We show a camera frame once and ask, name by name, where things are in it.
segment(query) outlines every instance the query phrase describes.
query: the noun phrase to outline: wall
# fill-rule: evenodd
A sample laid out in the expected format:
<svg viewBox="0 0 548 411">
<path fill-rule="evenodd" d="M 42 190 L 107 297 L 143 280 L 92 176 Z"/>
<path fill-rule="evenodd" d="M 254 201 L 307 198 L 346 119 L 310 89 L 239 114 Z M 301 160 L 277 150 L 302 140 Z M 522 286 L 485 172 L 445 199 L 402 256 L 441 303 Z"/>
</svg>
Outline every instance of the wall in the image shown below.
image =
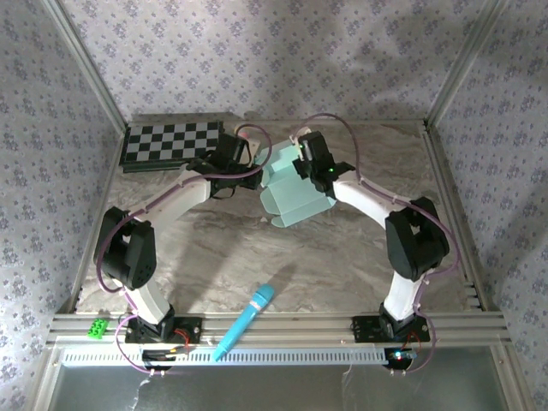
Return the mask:
<svg viewBox="0 0 548 411">
<path fill-rule="evenodd" d="M 438 127 L 485 286 L 548 409 L 548 5 L 511 3 Z"/>
<path fill-rule="evenodd" d="M 421 118 L 482 2 L 64 0 L 127 121 Z"/>
<path fill-rule="evenodd" d="M 116 135 L 40 2 L 2 2 L 0 13 L 0 408 L 20 409 Z"/>
</svg>

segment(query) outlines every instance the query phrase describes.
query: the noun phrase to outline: checkerboard pattern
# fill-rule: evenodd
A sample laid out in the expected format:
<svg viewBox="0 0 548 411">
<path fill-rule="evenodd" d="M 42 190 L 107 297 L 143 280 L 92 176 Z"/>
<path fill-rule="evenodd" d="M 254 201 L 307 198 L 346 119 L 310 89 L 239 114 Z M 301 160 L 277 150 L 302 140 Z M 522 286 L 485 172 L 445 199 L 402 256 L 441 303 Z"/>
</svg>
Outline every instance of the checkerboard pattern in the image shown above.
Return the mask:
<svg viewBox="0 0 548 411">
<path fill-rule="evenodd" d="M 221 122 L 128 128 L 120 165 L 124 172 L 173 170 L 217 147 Z"/>
</svg>

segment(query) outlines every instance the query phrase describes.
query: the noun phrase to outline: marble surface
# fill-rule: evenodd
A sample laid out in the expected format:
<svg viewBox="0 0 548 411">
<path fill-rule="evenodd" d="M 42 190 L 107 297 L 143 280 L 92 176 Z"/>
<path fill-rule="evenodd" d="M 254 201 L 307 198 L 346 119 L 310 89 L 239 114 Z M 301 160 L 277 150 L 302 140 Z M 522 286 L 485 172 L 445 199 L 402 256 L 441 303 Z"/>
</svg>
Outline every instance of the marble surface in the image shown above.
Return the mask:
<svg viewBox="0 0 548 411">
<path fill-rule="evenodd" d="M 232 129 L 229 122 L 227 129 Z M 292 127 L 271 123 L 276 141 Z M 351 140 L 338 124 L 321 131 L 336 161 L 355 163 Z M 374 182 L 412 198 L 426 195 L 436 203 L 436 183 L 422 140 L 409 131 L 381 125 L 354 127 L 360 138 L 361 170 Z M 109 207 L 130 207 L 150 197 L 177 171 L 126 174 L 119 169 Z M 178 313 L 241 310 L 261 283 L 277 294 L 272 312 L 377 311 L 388 293 L 392 269 L 380 226 L 352 207 L 334 208 L 287 229 L 271 225 L 259 193 L 238 189 L 230 200 L 208 200 L 157 236 L 154 280 Z M 450 264 L 452 255 L 445 259 Z M 429 311 L 466 310 L 461 273 L 432 282 L 423 298 Z M 95 266 L 84 280 L 78 312 L 121 311 L 125 300 L 100 290 Z"/>
</svg>

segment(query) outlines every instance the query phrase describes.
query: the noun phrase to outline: black mounting plate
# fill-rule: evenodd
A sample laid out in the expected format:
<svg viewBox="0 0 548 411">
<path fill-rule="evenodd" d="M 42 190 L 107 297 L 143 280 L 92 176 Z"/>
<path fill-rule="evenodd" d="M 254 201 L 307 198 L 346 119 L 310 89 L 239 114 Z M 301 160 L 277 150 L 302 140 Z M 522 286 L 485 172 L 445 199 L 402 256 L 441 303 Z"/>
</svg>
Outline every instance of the black mounting plate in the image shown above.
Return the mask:
<svg viewBox="0 0 548 411">
<path fill-rule="evenodd" d="M 406 332 L 399 338 L 390 338 L 382 330 L 380 326 L 380 316 L 378 315 L 358 315 L 352 317 L 351 330 L 354 333 L 355 343 L 405 343 L 407 336 L 410 333 L 415 333 L 422 343 L 430 342 L 430 332 L 428 332 L 428 324 L 422 317 L 416 317 L 406 327 Z"/>
<path fill-rule="evenodd" d="M 201 317 L 174 317 L 173 330 L 185 330 L 188 335 L 188 343 L 200 343 L 202 333 L 202 318 Z M 126 344 L 146 344 L 157 343 L 158 336 L 151 334 L 150 330 L 142 325 L 138 319 L 130 319 L 126 330 Z M 168 341 L 164 343 L 184 344 L 183 337 L 173 334 Z"/>
</svg>

